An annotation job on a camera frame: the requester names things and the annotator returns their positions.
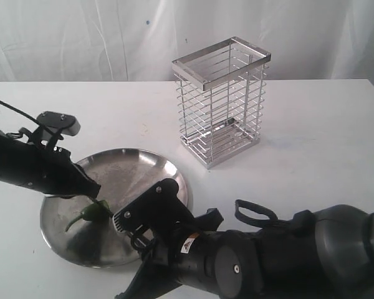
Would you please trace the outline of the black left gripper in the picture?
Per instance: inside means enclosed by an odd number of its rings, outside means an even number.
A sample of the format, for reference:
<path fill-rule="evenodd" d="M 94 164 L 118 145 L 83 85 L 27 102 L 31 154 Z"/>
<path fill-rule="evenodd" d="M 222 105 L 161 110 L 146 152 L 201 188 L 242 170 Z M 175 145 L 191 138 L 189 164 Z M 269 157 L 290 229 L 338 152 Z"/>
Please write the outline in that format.
<path fill-rule="evenodd" d="M 70 158 L 6 137 L 6 182 L 50 197 L 97 198 L 101 185 Z"/>

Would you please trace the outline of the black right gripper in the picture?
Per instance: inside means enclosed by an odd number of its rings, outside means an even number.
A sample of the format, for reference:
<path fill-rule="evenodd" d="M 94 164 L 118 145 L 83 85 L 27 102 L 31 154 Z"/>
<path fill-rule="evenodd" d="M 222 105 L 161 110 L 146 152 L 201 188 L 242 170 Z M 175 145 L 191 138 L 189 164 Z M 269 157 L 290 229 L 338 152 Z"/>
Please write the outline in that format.
<path fill-rule="evenodd" d="M 142 264 L 121 299 L 156 299 L 178 288 L 175 280 L 218 280 L 220 261 L 220 212 L 208 209 L 194 216 L 192 224 L 178 223 L 165 239 L 145 226 L 135 232 L 131 243 L 138 247 Z"/>

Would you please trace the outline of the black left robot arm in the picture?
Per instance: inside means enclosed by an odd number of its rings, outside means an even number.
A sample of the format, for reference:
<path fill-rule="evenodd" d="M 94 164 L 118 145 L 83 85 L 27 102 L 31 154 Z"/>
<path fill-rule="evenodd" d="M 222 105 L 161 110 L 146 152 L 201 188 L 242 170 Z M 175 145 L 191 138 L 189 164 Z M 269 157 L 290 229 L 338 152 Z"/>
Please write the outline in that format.
<path fill-rule="evenodd" d="M 0 181 L 46 196 L 96 198 L 101 185 L 70 159 L 67 150 L 54 151 L 23 143 L 0 130 Z"/>

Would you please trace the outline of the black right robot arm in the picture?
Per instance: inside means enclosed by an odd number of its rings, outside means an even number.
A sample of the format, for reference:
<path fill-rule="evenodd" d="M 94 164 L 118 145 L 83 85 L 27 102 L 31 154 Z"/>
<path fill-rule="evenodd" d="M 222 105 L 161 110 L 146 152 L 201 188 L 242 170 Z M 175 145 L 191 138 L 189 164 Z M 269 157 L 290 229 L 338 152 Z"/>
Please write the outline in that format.
<path fill-rule="evenodd" d="M 301 211 L 280 221 L 251 219 L 256 232 L 220 231 L 210 209 L 195 217 L 182 203 L 134 204 L 114 218 L 122 229 L 154 238 L 121 298 L 158 298 L 189 287 L 220 298 L 374 298 L 374 213 L 348 205 Z"/>

